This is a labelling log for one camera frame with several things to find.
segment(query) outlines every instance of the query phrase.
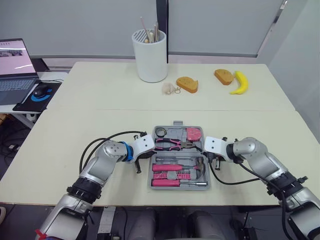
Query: white cylindrical container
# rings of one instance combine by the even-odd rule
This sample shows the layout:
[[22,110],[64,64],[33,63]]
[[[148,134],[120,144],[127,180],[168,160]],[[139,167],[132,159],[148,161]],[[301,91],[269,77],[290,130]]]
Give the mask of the white cylindrical container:
[[138,75],[148,83],[160,82],[168,75],[167,35],[159,30],[159,41],[145,43],[146,38],[147,35],[143,29],[132,35]]

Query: white table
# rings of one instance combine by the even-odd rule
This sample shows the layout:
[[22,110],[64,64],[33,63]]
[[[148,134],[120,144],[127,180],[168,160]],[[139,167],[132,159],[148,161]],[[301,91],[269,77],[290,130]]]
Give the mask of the white table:
[[[242,71],[249,89],[242,95],[229,92],[238,87],[222,85],[216,69]],[[162,94],[163,83],[189,76],[199,81],[194,94]],[[264,64],[169,64],[168,76],[158,83],[139,79],[135,63],[77,62],[67,81],[50,101],[48,109],[195,110],[195,111],[294,111],[294,107]]]
[[[48,109],[40,116],[0,181],[0,202],[55,205],[79,175],[80,156],[89,142],[127,130],[146,130],[183,120],[201,126],[206,136],[242,139],[255,137],[297,178],[308,176],[304,186],[320,197],[319,144],[295,111],[152,111]],[[115,140],[131,142],[132,135]],[[95,202],[102,206],[221,206],[276,205],[262,182],[222,185],[211,175],[207,191],[152,190],[147,186],[148,160],[134,165],[117,163]],[[238,165],[223,162],[218,173],[227,182],[253,176]]]
[[[42,81],[52,81],[52,80],[64,80],[68,73],[66,72],[55,72],[55,71],[48,71],[48,72],[38,72],[39,79]],[[35,84],[34,87],[30,90],[28,95],[25,97],[23,101],[27,99],[27,97],[33,92],[38,84]],[[28,120],[23,114],[39,114],[40,112],[37,111],[13,111],[13,108],[16,104],[8,104],[8,105],[0,105],[0,114],[11,114],[23,124],[25,124],[30,129],[34,126],[34,123]]]

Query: keychain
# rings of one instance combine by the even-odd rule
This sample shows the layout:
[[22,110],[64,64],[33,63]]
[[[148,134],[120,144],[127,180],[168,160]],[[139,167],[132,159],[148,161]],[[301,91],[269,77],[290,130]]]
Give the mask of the keychain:
[[173,92],[175,92],[176,94],[179,94],[181,92],[181,88],[179,86],[178,87],[174,87],[169,82],[164,82],[163,86],[162,86],[162,93],[166,94],[166,95],[170,95]]

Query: hammer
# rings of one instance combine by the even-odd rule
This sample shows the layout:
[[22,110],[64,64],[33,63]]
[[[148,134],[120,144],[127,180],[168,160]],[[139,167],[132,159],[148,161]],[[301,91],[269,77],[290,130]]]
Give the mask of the hammer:
[[196,169],[197,170],[196,179],[198,179],[201,176],[203,176],[205,172],[204,158],[202,156],[198,156],[195,160],[196,160],[196,166],[183,166],[179,164],[154,164],[152,165],[152,171],[168,172],[168,171],[181,171],[184,169]]

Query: banana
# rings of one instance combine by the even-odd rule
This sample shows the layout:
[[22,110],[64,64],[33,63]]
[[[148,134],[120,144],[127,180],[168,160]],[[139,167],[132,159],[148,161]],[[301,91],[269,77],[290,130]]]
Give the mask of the banana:
[[248,89],[248,80],[241,71],[235,71],[234,75],[238,80],[240,87],[237,90],[230,92],[230,94],[243,94]]

